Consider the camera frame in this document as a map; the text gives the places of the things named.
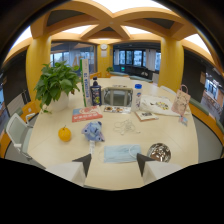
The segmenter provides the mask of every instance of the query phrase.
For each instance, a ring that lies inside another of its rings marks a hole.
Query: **round table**
[[[173,102],[175,96],[171,93],[144,81],[125,79],[99,78],[98,84],[104,87],[114,84],[134,87],[142,84],[144,95],[166,96]],[[39,113],[29,142],[28,153],[44,167],[71,162],[74,159],[89,154],[89,142],[81,134],[83,127],[90,121],[72,122],[72,112],[75,108],[84,107],[81,84],[80,92],[69,95],[69,105],[66,109],[52,114]],[[194,120],[191,114],[186,115],[188,125],[178,122],[179,117],[158,115],[158,120],[140,122],[137,116],[130,114],[115,114],[101,111],[103,118],[102,133],[105,142],[96,142],[94,154],[90,163],[85,185],[107,190],[133,189],[144,186],[137,162],[104,163],[104,146],[140,144],[141,153],[147,155],[151,145],[164,143],[170,148],[170,163],[185,168],[198,163],[198,141]],[[135,126],[134,132],[120,133],[114,131],[115,122],[130,119]],[[58,130],[66,125],[72,132],[69,142],[62,142]]]

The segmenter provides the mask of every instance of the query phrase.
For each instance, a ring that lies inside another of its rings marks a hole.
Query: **ceiling light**
[[[72,29],[64,30],[63,32],[65,32],[65,33],[81,34],[83,31],[85,31],[89,27],[90,27],[90,25],[88,25],[88,26],[79,26],[79,27],[75,27],[75,28],[72,28]]]
[[[104,6],[112,13],[138,7],[155,7],[170,10],[165,6],[151,0],[113,0],[113,1],[93,0],[93,1]]]
[[[128,32],[130,34],[150,33],[146,30],[141,30],[141,29],[138,29],[138,28],[130,27],[130,26],[125,26],[125,28],[128,30]]]
[[[19,38],[16,40],[16,42],[13,44],[12,48],[15,47],[20,42],[32,37],[30,26],[19,36]]]
[[[211,54],[210,51],[208,50],[208,48],[206,47],[204,41],[201,39],[201,37],[198,34],[191,35],[191,36],[186,37],[184,39],[198,45],[199,47],[206,50],[209,54]]]

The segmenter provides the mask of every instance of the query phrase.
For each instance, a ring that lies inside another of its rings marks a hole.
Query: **blue cloth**
[[[141,148],[138,144],[104,146],[104,162],[134,162],[137,161],[137,153],[141,153]]]

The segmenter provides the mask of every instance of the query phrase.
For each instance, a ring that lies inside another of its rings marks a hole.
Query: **blue stuffed toy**
[[[100,121],[92,121],[82,129],[82,134],[85,135],[88,141],[104,142],[105,138],[101,133],[101,129],[102,123]]]

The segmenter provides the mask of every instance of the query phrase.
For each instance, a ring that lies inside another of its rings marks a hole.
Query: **bag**
[[[186,93],[182,91],[182,86],[184,86],[186,88],[186,90],[187,90]],[[184,116],[184,113],[187,109],[190,98],[191,98],[191,96],[188,95],[187,86],[181,85],[180,89],[177,90],[177,95],[173,102],[173,106],[172,106],[171,110],[173,112],[180,114],[181,116]]]

